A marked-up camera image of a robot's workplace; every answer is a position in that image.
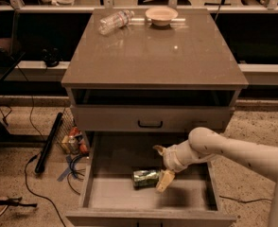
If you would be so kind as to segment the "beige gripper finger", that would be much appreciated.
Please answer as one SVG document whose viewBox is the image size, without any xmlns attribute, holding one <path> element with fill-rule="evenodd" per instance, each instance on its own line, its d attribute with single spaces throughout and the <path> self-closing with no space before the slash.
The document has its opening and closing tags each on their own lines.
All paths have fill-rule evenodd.
<svg viewBox="0 0 278 227">
<path fill-rule="evenodd" d="M 160 146 L 160 145 L 155 145 L 152 148 L 155 149 L 159 153 L 160 156 L 163 156 L 166 152 L 166 148 L 163 146 Z"/>
<path fill-rule="evenodd" d="M 156 190 L 163 193 L 168 186 L 173 182 L 175 173 L 171 170 L 161 170 L 159 174 L 159 181 L 156 184 Z"/>
</svg>

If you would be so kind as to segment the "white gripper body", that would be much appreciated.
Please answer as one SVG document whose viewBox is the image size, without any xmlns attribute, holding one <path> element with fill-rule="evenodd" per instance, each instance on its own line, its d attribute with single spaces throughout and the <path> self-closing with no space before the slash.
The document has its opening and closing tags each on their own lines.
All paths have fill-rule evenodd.
<svg viewBox="0 0 278 227">
<path fill-rule="evenodd" d="M 164 165 L 174 173 L 187 169 L 197 159 L 198 154 L 190 147 L 188 141 L 184 141 L 179 145 L 172 145 L 163 150 Z"/>
</svg>

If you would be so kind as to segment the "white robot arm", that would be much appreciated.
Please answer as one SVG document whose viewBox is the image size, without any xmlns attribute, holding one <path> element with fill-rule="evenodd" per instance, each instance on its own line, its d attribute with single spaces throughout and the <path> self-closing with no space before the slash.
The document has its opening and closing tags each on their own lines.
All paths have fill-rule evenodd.
<svg viewBox="0 0 278 227">
<path fill-rule="evenodd" d="M 190 165 L 201 164 L 222 155 L 275 182 L 274 197 L 269 213 L 268 227 L 278 227 L 278 148 L 235 140 L 219 135 L 204 127 L 194 128 L 188 139 L 168 148 L 153 147 L 163 157 L 162 170 L 156 185 L 164 192 L 175 178 L 175 174 Z"/>
</svg>

